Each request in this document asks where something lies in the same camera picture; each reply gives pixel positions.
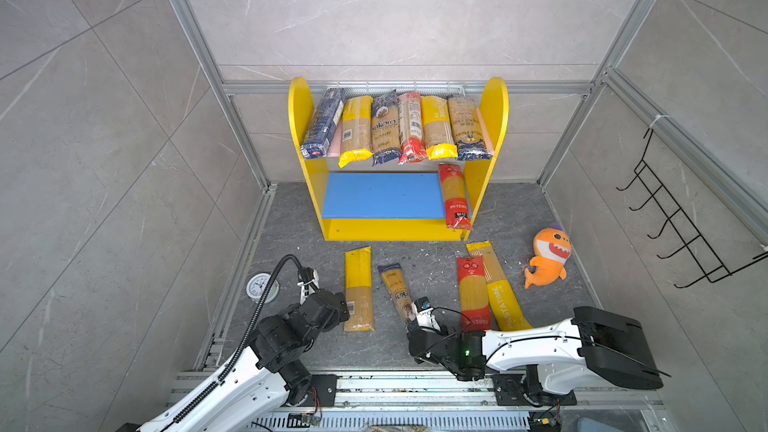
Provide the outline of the red yellow spaghetti bag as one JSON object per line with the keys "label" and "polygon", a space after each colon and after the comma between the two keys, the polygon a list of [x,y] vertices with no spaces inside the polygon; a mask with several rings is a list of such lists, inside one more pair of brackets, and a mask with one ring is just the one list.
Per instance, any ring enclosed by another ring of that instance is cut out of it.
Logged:
{"label": "red yellow spaghetti bag", "polygon": [[457,268],[463,326],[470,331],[489,329],[491,314],[483,258],[458,258]]}

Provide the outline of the yellow clear spaghetti bag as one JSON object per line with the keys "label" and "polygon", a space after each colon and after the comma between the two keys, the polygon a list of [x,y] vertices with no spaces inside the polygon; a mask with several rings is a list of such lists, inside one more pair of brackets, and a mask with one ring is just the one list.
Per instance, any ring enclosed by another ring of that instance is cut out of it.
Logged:
{"label": "yellow clear spaghetti bag", "polygon": [[512,286],[490,241],[469,243],[469,255],[481,257],[484,264],[489,304],[501,331],[532,329],[524,317]]}

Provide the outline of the yellow top spaghetti bag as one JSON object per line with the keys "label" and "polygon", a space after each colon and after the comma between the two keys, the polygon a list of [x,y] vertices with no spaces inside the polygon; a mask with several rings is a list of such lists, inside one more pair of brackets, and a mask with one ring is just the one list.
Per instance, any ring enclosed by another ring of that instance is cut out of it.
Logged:
{"label": "yellow top spaghetti bag", "polygon": [[339,167],[372,157],[371,111],[373,98],[361,96],[349,99],[342,113]]}
{"label": "yellow top spaghetti bag", "polygon": [[345,253],[345,297],[350,318],[346,332],[374,330],[371,247]]}

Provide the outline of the blue gold spaghetti bag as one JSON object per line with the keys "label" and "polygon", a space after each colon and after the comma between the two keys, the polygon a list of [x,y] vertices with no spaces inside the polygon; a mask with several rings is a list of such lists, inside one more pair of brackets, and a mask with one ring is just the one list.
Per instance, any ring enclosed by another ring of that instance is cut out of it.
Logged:
{"label": "blue gold spaghetti bag", "polygon": [[417,319],[414,312],[413,300],[404,279],[401,265],[399,263],[379,265],[377,270],[391,295],[393,304],[400,318],[403,320],[406,329],[411,329],[417,322]]}

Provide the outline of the red spaghetti bag white label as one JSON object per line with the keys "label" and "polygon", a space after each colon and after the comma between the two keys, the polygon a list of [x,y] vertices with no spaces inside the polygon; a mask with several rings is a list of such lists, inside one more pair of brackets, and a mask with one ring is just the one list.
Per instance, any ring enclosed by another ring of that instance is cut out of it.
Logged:
{"label": "red spaghetti bag white label", "polygon": [[428,158],[423,142],[421,95],[408,92],[397,97],[401,156],[399,164],[418,163]]}

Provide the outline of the blue bottom spaghetti bag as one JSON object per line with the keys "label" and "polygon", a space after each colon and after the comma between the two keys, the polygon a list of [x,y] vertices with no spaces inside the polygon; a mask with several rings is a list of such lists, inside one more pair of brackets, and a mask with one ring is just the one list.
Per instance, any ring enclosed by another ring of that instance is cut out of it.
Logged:
{"label": "blue bottom spaghetti bag", "polygon": [[447,103],[458,160],[490,160],[492,154],[484,140],[475,101],[470,97],[451,95]]}

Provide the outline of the blue label spaghetti bag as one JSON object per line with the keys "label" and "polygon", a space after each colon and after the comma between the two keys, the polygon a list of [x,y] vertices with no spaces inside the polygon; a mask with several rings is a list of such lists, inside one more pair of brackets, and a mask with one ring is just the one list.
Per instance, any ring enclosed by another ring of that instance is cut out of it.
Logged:
{"label": "blue label spaghetti bag", "polygon": [[371,150],[373,165],[401,157],[399,109],[395,90],[373,100],[371,109]]}

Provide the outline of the dark blue spaghetti box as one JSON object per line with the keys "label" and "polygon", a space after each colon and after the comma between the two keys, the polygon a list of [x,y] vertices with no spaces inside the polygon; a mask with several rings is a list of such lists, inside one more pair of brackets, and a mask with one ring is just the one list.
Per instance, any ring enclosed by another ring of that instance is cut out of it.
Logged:
{"label": "dark blue spaghetti box", "polygon": [[329,88],[323,93],[300,147],[304,159],[323,158],[327,155],[342,116],[344,99],[342,88]]}

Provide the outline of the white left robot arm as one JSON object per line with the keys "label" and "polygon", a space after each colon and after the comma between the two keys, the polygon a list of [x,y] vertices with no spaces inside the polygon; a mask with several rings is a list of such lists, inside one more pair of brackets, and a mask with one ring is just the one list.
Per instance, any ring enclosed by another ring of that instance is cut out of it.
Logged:
{"label": "white left robot arm", "polygon": [[[287,263],[297,268],[301,300],[263,318],[261,312]],[[285,404],[297,405],[310,392],[312,375],[300,361],[319,335],[348,321],[343,292],[318,286],[315,270],[293,254],[276,264],[246,331],[233,354],[213,374],[157,417],[125,423],[121,431],[237,431]]]}

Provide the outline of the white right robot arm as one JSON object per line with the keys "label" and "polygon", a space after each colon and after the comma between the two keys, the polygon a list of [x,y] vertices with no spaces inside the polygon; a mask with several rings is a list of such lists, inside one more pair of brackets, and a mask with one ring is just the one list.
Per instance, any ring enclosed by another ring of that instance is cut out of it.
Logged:
{"label": "white right robot arm", "polygon": [[538,328],[472,330],[473,324],[451,331],[433,307],[416,307],[407,329],[409,353],[463,382],[489,372],[517,376],[523,399],[535,406],[601,382],[630,390],[663,387],[666,373],[657,368],[641,323],[629,317],[580,306],[571,318]]}

